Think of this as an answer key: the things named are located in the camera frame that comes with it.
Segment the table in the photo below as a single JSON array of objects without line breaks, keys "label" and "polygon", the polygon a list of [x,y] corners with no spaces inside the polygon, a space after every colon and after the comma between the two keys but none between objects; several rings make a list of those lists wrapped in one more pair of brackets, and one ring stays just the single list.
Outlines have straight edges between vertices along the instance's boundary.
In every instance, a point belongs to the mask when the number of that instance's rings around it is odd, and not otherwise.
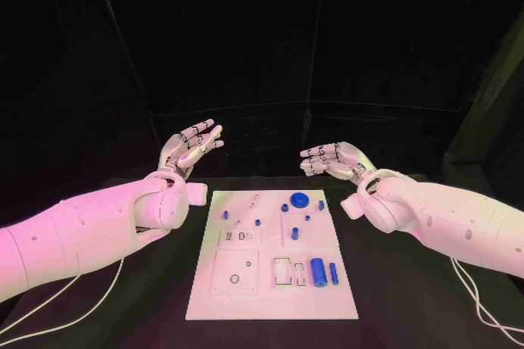
[{"label": "table", "polygon": [[[128,182],[111,179],[106,184]],[[178,230],[125,258],[116,285],[90,316],[57,332],[7,348],[493,348],[512,347],[477,320],[450,259],[405,233],[383,234],[362,217],[349,220],[339,201],[356,190],[326,177],[190,179],[213,190],[323,189],[333,217],[357,320],[184,321],[207,206],[190,207]],[[466,266],[486,309],[524,326],[524,297],[508,276]],[[5,341],[73,321],[98,302],[118,264],[86,274],[62,296],[0,338]],[[11,323],[70,279],[33,288],[2,324]]]}]

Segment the robotic hand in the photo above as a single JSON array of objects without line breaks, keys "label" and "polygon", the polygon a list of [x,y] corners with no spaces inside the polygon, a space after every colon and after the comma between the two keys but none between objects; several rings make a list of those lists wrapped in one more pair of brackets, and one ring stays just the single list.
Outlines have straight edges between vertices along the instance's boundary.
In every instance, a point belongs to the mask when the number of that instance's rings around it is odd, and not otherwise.
[{"label": "robotic hand", "polygon": [[0,229],[0,302],[108,266],[181,225],[189,205],[204,205],[207,192],[184,180],[203,154],[223,146],[215,141],[222,126],[199,134],[210,125],[206,120],[167,140],[158,171],[142,180],[63,200]]},{"label": "robotic hand", "polygon": [[375,170],[346,142],[300,152],[307,176],[349,179],[356,193],[342,201],[346,215],[362,215],[385,233],[409,233],[456,260],[524,278],[524,213],[486,196],[391,170]]}]

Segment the black backdrop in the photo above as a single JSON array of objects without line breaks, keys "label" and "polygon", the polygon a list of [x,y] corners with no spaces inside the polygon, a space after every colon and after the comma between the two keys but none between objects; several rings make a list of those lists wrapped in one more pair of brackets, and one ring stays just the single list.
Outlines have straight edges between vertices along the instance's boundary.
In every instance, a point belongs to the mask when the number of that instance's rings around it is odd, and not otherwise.
[{"label": "black backdrop", "polygon": [[297,175],[342,140],[434,176],[522,0],[0,2],[4,226],[144,176],[209,117],[226,146],[194,176]]}]

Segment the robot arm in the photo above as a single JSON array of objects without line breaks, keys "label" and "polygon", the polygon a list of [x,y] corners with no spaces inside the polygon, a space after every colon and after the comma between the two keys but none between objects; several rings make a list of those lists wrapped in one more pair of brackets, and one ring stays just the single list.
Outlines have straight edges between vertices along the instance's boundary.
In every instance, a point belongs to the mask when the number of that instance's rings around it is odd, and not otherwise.
[{"label": "robot arm", "polygon": [[519,210],[474,192],[375,170],[362,152],[344,142],[300,155],[308,155],[300,165],[307,175],[327,172],[356,184],[356,193],[342,201],[352,219],[365,215],[385,233],[407,232],[456,260],[524,278]]},{"label": "robot arm", "polygon": [[206,120],[163,146],[158,171],[142,180],[60,201],[0,229],[0,302],[31,287],[108,266],[181,225],[189,205],[204,205],[206,186],[186,183],[203,154],[223,145]]}]

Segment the black table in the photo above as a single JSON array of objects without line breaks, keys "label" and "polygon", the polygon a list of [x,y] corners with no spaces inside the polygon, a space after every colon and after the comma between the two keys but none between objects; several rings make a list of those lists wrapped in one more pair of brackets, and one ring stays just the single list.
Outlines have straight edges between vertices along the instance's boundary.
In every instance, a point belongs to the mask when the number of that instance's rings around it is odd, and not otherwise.
[{"label": "black table", "polygon": [[[129,180],[112,179],[109,185]],[[184,321],[207,206],[191,207],[181,228],[125,258],[113,290],[90,316],[8,348],[500,348],[515,344],[477,320],[450,259],[404,233],[383,234],[352,221],[339,201],[355,191],[327,177],[191,179],[213,190],[323,189],[333,217],[357,320]],[[86,274],[0,341],[73,321],[109,286],[118,264]],[[508,326],[524,326],[524,297],[506,275],[466,266],[486,309]],[[2,324],[30,311],[69,281],[21,297]]]}]

